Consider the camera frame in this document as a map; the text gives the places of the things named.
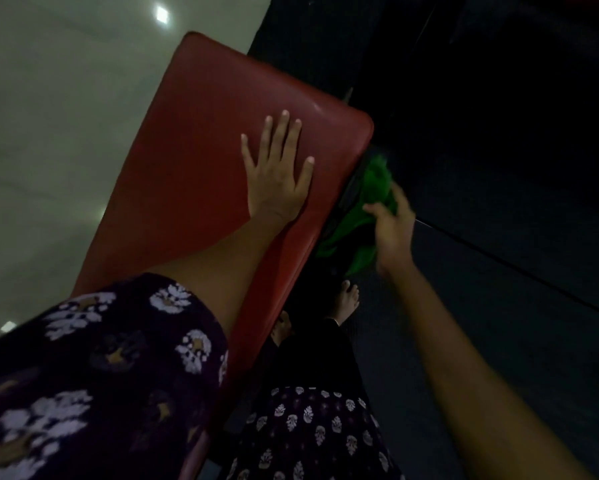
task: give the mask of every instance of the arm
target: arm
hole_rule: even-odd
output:
[[[272,118],[266,118],[257,164],[251,158],[246,135],[242,135],[251,219],[208,249],[149,269],[193,291],[227,336],[266,250],[286,224],[299,215],[308,195],[314,159],[306,159],[295,184],[301,121],[291,124],[284,144],[288,120],[288,112],[284,111],[271,141]]]
[[[591,480],[553,432],[484,361],[413,263],[415,214],[393,184],[397,216],[381,204],[377,266],[406,307],[431,387],[473,477]]]

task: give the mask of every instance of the person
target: person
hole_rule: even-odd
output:
[[[242,135],[251,218],[234,233],[71,298],[0,339],[0,480],[178,477],[222,384],[226,336],[256,268],[308,195],[315,160],[304,161],[297,182],[293,173],[300,131],[287,111],[274,130],[266,118],[256,163]],[[481,478],[591,478],[488,367],[417,270],[415,216],[398,186],[393,192],[396,216],[367,207],[377,218],[378,268],[406,307],[467,468]],[[335,314],[312,333],[277,329],[286,339],[230,477],[400,477],[339,329],[358,303],[345,283]],[[325,360],[307,354],[307,343],[320,344]]]

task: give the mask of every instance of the bare foot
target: bare foot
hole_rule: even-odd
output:
[[[352,288],[350,288],[350,286],[351,282],[348,280],[342,283],[342,291],[335,299],[333,313],[328,316],[328,318],[334,318],[339,326],[342,326],[342,323],[344,323],[359,306],[359,288],[357,288],[357,285],[353,285]]]
[[[286,312],[282,312],[272,326],[271,339],[279,347],[292,334],[293,325],[290,323],[290,317]]]

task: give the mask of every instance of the green cloth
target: green cloth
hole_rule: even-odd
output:
[[[397,212],[397,202],[390,190],[391,180],[390,170],[386,166],[384,157],[377,156],[368,162],[361,179],[357,202],[342,218],[333,234],[318,245],[316,253],[318,258],[335,254],[338,243],[353,230],[360,226],[375,225],[375,217],[362,209],[365,203],[382,202],[393,214]],[[353,256],[346,276],[368,266],[375,259],[376,252],[375,245],[360,245]]]

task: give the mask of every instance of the red cushion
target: red cushion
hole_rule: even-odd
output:
[[[303,121],[295,174],[309,155],[315,172],[302,214],[263,259],[231,334],[227,382],[239,383],[370,140],[366,113],[203,35],[186,35],[119,174],[73,295],[204,249],[247,222],[240,134],[247,133],[256,154],[264,117],[283,109]]]

